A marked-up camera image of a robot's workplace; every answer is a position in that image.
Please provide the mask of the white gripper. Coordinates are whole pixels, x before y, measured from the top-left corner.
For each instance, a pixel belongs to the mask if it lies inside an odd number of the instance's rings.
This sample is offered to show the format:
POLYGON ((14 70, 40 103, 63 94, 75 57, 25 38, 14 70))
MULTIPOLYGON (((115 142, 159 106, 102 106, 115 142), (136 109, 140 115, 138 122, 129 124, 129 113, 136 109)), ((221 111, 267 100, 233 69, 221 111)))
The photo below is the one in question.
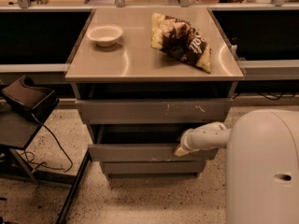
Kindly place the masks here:
POLYGON ((199 148, 193 142, 193 129, 189 129, 180 137, 180 145, 174 151, 174 155, 182 157, 188 155, 190 152, 198 151, 199 148))

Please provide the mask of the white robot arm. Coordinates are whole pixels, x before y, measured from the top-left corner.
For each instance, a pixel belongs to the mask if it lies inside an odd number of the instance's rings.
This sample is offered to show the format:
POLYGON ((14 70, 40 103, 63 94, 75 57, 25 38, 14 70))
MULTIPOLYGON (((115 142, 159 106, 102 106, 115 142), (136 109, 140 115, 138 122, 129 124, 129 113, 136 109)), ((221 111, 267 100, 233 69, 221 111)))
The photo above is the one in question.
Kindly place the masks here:
POLYGON ((174 154, 226 150, 226 224, 299 224, 299 112, 254 110, 189 129, 174 154))

